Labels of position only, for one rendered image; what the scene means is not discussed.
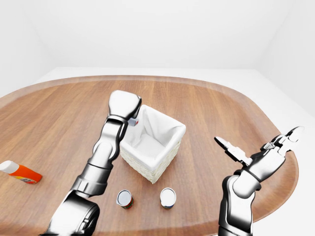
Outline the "white lined wicker basket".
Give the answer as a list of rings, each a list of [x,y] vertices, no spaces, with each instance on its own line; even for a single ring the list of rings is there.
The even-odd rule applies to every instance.
[[[120,155],[154,184],[176,156],[186,126],[147,105],[141,106],[138,119],[120,142]]]

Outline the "silver robot right hand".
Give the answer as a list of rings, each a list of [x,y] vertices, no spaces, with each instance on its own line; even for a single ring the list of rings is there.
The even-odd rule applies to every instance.
[[[304,129],[303,126],[297,126],[287,134],[280,134],[274,137],[260,148],[260,152],[250,157],[246,157],[244,151],[239,147],[233,146],[223,138],[216,136],[214,139],[229,157],[242,163],[244,170],[248,171],[259,182],[262,182],[276,172],[284,163],[286,153],[296,147]]]

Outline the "orange bottle with white cap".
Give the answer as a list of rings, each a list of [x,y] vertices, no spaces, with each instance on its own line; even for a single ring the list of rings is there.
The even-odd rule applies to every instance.
[[[10,160],[0,163],[0,171],[27,184],[36,184],[42,179],[41,174]]]

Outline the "red and green labelled tin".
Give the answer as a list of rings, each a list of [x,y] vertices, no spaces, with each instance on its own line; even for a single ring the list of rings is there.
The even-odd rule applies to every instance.
[[[134,203],[134,198],[128,190],[124,189],[118,193],[116,204],[118,204],[124,209],[129,209],[133,206],[133,203]]]

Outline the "silver robot left hand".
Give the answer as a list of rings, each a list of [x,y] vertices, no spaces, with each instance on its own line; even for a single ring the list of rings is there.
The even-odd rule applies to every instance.
[[[127,121],[137,118],[141,103],[142,98],[137,94],[115,90],[109,97],[109,115],[119,116]]]

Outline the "blue and yellow labelled tin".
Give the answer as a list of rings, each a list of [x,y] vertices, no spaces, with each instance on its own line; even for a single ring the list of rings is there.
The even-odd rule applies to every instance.
[[[164,188],[160,193],[160,204],[164,209],[170,209],[176,202],[176,193],[172,188]]]

